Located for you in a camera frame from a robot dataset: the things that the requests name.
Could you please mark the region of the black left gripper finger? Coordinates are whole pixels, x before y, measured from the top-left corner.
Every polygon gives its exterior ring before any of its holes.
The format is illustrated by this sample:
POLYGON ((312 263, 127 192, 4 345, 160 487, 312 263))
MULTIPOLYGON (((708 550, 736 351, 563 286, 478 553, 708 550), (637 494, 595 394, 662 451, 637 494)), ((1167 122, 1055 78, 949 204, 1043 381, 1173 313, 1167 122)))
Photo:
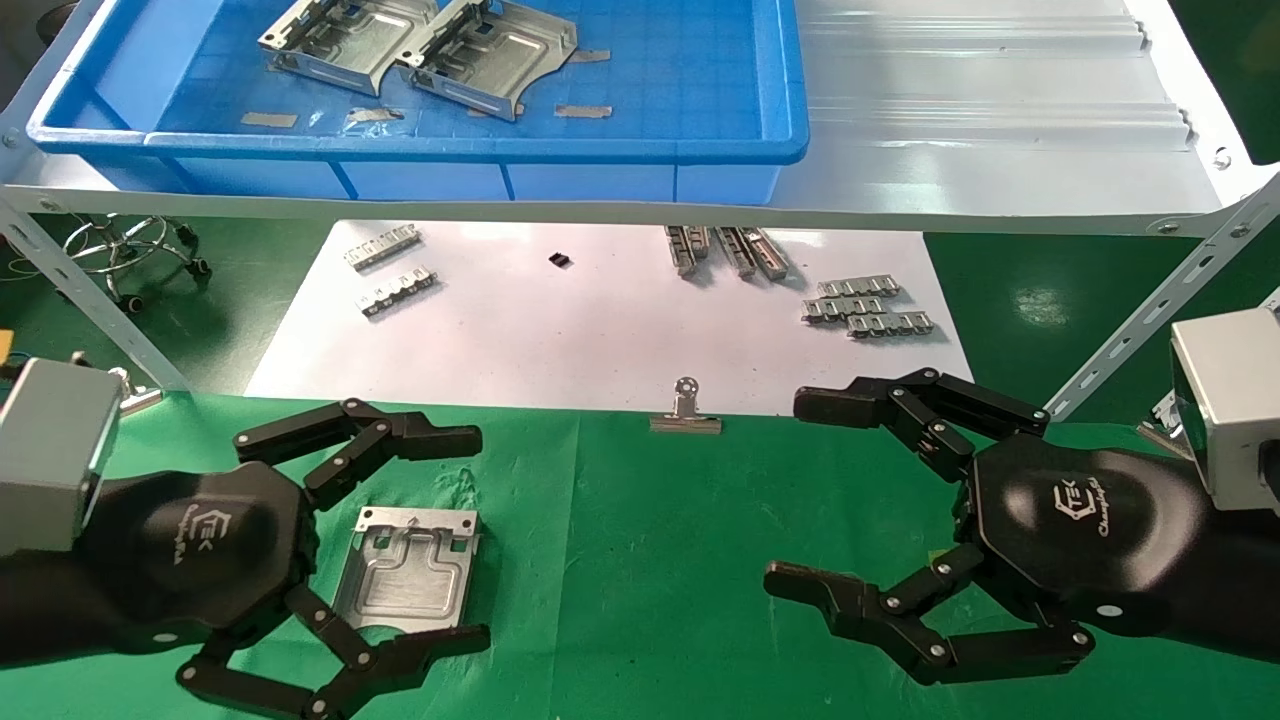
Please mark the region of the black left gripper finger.
POLYGON ((352 719, 380 694, 420 688, 440 659, 477 653, 492 643, 486 625, 399 634, 370 644, 307 585, 276 594, 268 605, 280 623, 291 612, 340 661, 333 679, 308 689, 229 667, 238 650, 261 641, 269 626, 214 632, 177 673, 180 687, 224 708, 269 719, 352 719))
POLYGON ((333 456, 303 478, 310 506, 328 511, 394 459, 479 455, 483 432, 476 425, 436 427, 420 411, 385 413, 347 398, 242 430, 233 443, 242 462, 269 466, 335 447, 333 456))

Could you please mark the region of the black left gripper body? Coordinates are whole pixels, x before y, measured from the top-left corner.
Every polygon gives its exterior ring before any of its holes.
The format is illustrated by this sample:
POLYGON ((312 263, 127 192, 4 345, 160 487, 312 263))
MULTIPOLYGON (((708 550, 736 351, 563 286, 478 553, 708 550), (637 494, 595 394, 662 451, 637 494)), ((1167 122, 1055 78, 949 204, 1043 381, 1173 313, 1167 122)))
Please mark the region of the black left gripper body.
POLYGON ((314 573, 316 550, 306 493, 259 461, 114 480, 84 528, 84 570, 119 653, 261 641, 289 618, 285 596, 314 573))

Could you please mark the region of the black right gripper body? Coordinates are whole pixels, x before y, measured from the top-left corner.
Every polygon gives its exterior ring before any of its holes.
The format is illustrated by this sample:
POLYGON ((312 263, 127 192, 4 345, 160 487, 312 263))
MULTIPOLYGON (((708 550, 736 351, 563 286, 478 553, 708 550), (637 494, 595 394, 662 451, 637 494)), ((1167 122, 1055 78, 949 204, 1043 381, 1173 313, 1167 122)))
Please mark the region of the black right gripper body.
POLYGON ((980 551, 975 583, 1024 623, 1212 639, 1215 512, 1189 462, 1018 434, 974 456, 955 539, 980 551))

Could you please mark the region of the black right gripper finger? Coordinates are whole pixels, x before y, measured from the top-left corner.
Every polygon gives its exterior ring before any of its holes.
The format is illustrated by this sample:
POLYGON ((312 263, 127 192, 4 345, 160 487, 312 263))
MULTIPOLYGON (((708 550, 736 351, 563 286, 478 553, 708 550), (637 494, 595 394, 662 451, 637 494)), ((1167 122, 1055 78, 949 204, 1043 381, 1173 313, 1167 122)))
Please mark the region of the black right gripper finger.
POLYGON ((1042 437, 1050 414, 933 368, 900 378, 858 377, 842 389, 801 387, 794 396, 800 421, 855 429, 884 428, 946 482, 965 482, 975 446, 961 430, 988 439, 1042 437))
POLYGON ((763 587, 817 609, 831 635, 874 646, 920 685, 1059 675, 1093 651, 1089 632, 1042 611, 1032 628, 963 635, 928 628, 923 618, 966 589, 984 561, 979 547, 960 544, 887 591, 855 575, 773 561, 763 587))

